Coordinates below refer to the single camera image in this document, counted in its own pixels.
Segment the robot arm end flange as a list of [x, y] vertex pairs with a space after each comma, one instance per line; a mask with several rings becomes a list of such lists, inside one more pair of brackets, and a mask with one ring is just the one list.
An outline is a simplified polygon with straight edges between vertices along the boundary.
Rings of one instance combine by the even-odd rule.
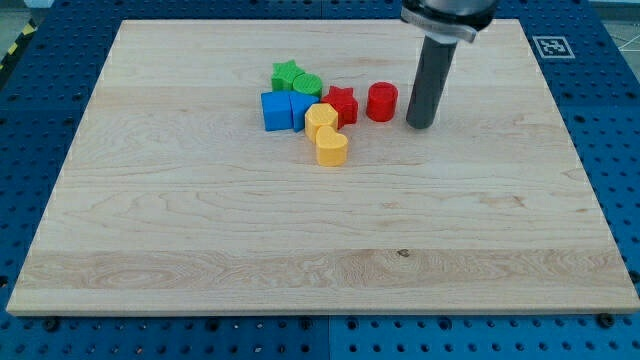
[[400, 19], [439, 43], [473, 43], [498, 5], [499, 0], [403, 0]]

